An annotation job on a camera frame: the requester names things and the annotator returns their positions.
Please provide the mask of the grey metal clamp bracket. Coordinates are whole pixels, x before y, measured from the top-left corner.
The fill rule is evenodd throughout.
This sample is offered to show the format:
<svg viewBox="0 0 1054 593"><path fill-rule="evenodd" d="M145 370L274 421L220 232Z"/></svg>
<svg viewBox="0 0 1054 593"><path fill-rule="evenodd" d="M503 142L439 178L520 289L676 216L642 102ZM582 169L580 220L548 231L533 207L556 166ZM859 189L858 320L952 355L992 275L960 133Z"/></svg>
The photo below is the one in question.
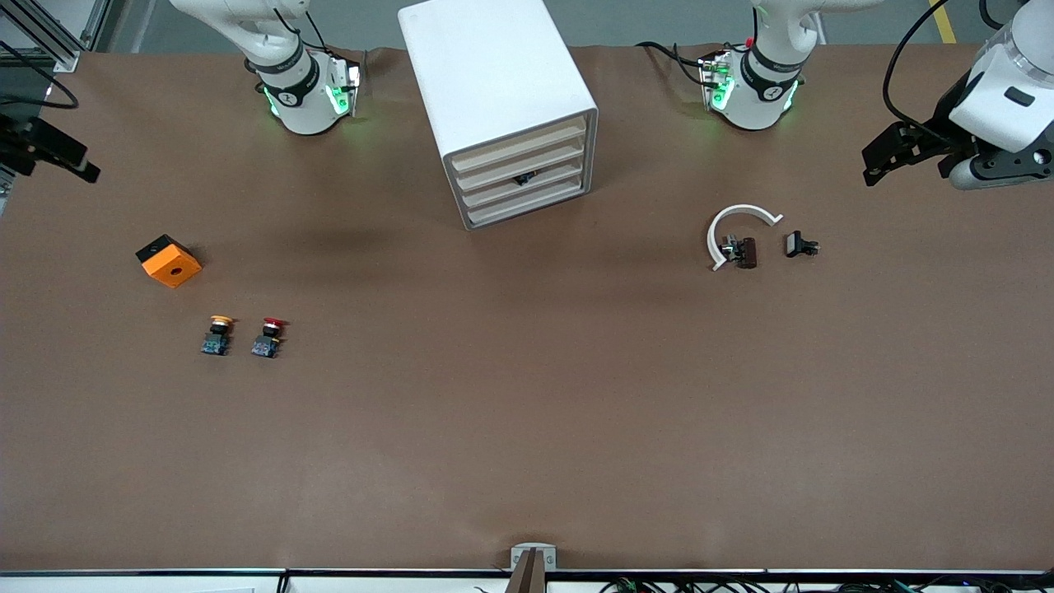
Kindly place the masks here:
<svg viewBox="0 0 1054 593"><path fill-rule="evenodd" d="M520 560L534 553L534 564L542 566L545 572L558 570L557 545L554 543L516 543L511 548L511 571L516 570Z"/></svg>

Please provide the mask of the red push button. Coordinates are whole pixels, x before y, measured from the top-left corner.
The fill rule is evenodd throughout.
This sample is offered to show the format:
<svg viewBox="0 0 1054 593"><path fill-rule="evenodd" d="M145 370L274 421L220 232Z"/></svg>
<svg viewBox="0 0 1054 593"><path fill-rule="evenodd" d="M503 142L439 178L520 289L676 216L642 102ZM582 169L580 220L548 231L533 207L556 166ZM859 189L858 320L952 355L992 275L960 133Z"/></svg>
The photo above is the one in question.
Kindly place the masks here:
<svg viewBox="0 0 1054 593"><path fill-rule="evenodd" d="M256 357L274 359L282 344L286 320L276 318L264 318L259 335L254 339L251 353Z"/></svg>

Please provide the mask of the silver base connector block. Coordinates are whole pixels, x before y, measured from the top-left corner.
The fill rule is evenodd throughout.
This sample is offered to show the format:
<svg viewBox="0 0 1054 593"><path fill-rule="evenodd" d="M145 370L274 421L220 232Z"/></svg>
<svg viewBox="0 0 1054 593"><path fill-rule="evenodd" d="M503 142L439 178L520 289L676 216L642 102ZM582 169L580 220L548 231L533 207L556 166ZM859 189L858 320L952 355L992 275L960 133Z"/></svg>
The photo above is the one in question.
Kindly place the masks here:
<svg viewBox="0 0 1054 593"><path fill-rule="evenodd" d="M697 60L702 98L707 111L723 111L735 80L731 74L734 50L716 50Z"/></svg>
<svg viewBox="0 0 1054 593"><path fill-rule="evenodd" d="M353 116L360 85L362 64L335 54L328 55L326 93L336 116Z"/></svg>

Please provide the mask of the white table edge rail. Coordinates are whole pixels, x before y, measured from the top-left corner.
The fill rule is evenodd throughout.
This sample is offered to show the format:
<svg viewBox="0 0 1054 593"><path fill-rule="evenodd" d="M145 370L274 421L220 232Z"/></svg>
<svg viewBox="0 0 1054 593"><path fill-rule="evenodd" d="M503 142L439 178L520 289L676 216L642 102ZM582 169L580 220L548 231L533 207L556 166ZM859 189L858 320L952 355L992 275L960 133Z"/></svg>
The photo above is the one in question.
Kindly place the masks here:
<svg viewBox="0 0 1054 593"><path fill-rule="evenodd" d="M563 569L519 585L497 569L2 570L0 593L1054 593L1054 569Z"/></svg>

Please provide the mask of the beige cabinet drawer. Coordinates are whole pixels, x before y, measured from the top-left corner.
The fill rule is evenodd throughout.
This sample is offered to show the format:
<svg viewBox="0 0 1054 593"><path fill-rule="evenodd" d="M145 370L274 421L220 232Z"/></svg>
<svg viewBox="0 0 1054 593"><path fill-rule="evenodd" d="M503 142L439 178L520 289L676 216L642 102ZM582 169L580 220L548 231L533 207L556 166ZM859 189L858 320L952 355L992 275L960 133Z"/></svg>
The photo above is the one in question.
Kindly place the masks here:
<svg viewBox="0 0 1054 593"><path fill-rule="evenodd" d="M495 184L470 190L463 202L468 209L490 207L506 200L532 199L550 190L580 187L583 176L583 159L565 159L550 166L539 169L526 184L518 184L515 179L500 180Z"/></svg>
<svg viewBox="0 0 1054 593"><path fill-rule="evenodd" d="M503 187L501 193L485 199L477 206L466 206L464 226L469 230L491 226L506 219L557 205L564 200L579 198L586 191L582 180L573 177L543 180L538 176L526 184Z"/></svg>
<svg viewBox="0 0 1054 593"><path fill-rule="evenodd" d="M458 155L452 155L450 164L458 173L467 173L482 166L490 166L507 161L513 157L526 155L528 152L557 145L564 140L583 136L587 130L587 121L583 117L572 118L561 123L545 125L516 135L514 138L497 140L491 145L475 147Z"/></svg>

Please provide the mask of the dark brown component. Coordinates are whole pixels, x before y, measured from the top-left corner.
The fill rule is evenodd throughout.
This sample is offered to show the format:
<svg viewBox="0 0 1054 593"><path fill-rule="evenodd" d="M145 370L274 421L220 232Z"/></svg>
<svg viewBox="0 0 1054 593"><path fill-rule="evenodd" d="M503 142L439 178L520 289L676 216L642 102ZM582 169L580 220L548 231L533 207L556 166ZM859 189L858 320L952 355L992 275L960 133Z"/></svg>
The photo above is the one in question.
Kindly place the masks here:
<svg viewBox="0 0 1054 593"><path fill-rule="evenodd" d="M734 266L741 269L758 266L758 251L756 241L752 237L739 240L733 234L728 234L719 249L726 262Z"/></svg>

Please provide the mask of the brown tapered post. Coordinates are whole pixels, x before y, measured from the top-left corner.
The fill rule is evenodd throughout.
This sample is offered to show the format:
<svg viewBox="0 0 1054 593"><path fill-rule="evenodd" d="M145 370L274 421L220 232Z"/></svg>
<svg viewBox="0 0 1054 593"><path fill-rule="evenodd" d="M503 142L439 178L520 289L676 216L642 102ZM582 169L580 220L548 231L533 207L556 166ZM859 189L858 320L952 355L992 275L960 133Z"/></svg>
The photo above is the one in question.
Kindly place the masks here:
<svg viewBox="0 0 1054 593"><path fill-rule="evenodd" d="M504 593L547 593L547 572L534 564L534 553L520 560L516 570L511 571Z"/></svg>

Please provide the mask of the yellow push button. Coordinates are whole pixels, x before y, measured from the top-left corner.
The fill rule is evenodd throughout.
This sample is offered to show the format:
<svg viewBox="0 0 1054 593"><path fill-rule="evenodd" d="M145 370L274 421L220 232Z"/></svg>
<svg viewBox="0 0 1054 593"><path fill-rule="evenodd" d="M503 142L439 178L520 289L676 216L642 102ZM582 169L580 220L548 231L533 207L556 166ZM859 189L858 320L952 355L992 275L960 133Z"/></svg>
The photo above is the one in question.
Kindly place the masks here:
<svg viewBox="0 0 1054 593"><path fill-rule="evenodd" d="M208 323L208 332L201 343L200 352L213 354L213 356L225 356L231 341L231 331L235 321L225 315L212 315Z"/></svg>

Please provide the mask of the orange black switch box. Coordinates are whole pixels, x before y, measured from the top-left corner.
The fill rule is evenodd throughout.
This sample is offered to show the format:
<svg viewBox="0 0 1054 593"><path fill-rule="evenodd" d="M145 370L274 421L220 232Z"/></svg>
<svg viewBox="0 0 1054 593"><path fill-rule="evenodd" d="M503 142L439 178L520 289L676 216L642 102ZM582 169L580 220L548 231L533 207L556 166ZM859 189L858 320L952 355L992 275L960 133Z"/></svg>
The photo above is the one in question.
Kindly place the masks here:
<svg viewBox="0 0 1054 593"><path fill-rule="evenodd" d="M170 288L181 286L203 270L196 256L169 234L161 234L135 255L148 277Z"/></svg>

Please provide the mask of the brown table mat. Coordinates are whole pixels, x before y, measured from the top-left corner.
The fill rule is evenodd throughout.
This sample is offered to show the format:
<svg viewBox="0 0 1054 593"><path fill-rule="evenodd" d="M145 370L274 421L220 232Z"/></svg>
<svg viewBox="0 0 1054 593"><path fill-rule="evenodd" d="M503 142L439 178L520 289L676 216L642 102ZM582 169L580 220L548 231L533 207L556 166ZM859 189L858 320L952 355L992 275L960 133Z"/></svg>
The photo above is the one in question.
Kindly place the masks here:
<svg viewBox="0 0 1054 593"><path fill-rule="evenodd" d="M233 55L83 58L46 117L100 180L41 166L0 217L0 569L1050 569L1054 181L866 187L886 57L819 50L741 133L575 50L594 187L479 231L403 50L318 138ZM715 272L742 203L783 221L724 218L758 266Z"/></svg>

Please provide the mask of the aluminium frame profile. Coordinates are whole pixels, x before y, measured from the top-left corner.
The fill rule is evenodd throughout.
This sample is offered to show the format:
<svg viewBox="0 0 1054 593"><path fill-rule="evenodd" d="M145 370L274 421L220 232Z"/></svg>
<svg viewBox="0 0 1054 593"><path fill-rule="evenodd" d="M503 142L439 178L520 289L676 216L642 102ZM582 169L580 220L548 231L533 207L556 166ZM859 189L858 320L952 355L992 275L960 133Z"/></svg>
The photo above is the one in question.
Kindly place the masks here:
<svg viewBox="0 0 1054 593"><path fill-rule="evenodd" d="M56 72L74 72L98 44L114 0L0 0L0 41Z"/></svg>

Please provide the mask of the white curved plastic piece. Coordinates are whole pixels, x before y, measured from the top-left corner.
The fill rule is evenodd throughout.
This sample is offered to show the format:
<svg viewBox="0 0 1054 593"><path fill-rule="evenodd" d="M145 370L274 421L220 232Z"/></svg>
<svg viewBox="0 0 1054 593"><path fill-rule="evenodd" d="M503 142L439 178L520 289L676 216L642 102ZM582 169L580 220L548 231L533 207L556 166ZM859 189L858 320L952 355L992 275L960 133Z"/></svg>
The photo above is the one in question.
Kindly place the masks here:
<svg viewBox="0 0 1054 593"><path fill-rule="evenodd" d="M720 222L722 222L724 218L733 217L733 215L739 214L749 215L750 217L761 219L762 222L765 222L765 224L769 226L779 224L779 222L782 222L784 218L783 214L774 214L764 207L749 205L749 203L723 207L721 211L717 212L709 222L707 235L705 236L705 240L707 241L707 251L713 260L711 270L715 272L730 262L725 255L725 252L719 246L718 241L716 241L716 228L719 226Z"/></svg>

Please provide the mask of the drawer with black handle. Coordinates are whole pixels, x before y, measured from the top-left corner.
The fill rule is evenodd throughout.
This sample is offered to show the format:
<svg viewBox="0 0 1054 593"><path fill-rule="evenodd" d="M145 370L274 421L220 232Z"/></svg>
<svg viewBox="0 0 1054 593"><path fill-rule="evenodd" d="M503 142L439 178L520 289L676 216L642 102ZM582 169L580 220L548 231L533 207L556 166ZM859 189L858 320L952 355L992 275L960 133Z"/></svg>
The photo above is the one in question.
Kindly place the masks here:
<svg viewBox="0 0 1054 593"><path fill-rule="evenodd" d="M565 140L557 145L539 147L530 152L501 159L494 164L482 166L472 171L458 173L455 177L458 190L469 192L485 187L485 185L501 183L503 180L515 179L519 175L539 171L558 164L566 159L575 159L584 154L582 140Z"/></svg>

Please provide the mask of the white drawer cabinet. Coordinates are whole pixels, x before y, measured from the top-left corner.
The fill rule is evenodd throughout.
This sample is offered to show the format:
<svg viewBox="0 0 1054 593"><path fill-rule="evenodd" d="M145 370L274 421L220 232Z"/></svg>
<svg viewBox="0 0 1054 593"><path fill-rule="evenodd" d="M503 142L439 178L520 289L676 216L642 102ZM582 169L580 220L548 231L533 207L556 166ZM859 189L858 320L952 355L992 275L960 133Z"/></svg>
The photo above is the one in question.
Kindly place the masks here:
<svg viewBox="0 0 1054 593"><path fill-rule="evenodd" d="M398 19L463 224L452 155L577 117L590 192L599 110L543 0L424 0Z"/></svg>

